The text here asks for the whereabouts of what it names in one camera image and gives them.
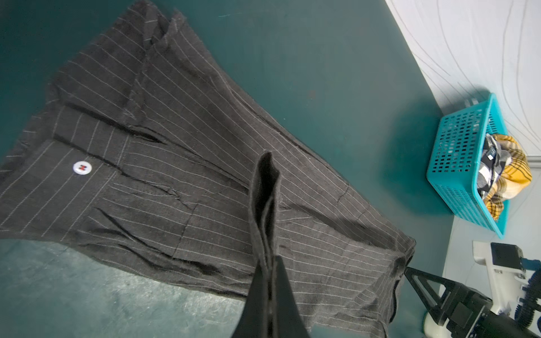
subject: green table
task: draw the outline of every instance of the green table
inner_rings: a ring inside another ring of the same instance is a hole
[[[55,70],[129,4],[0,0],[0,154]],[[417,240],[413,267],[441,274],[453,216],[425,180],[441,111],[384,0],[157,4],[181,10],[239,85]],[[0,241],[0,287],[6,337],[228,337],[243,306],[30,241]],[[419,337],[423,314],[406,283],[391,337]]]

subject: pinstripe fabric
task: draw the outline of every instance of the pinstripe fabric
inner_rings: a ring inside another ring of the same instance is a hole
[[[0,238],[56,241],[162,282],[243,298],[248,189],[281,172],[276,247],[307,327],[386,336],[414,241],[284,130],[176,12],[135,3],[58,73],[0,168]],[[71,166],[88,161],[77,175]]]

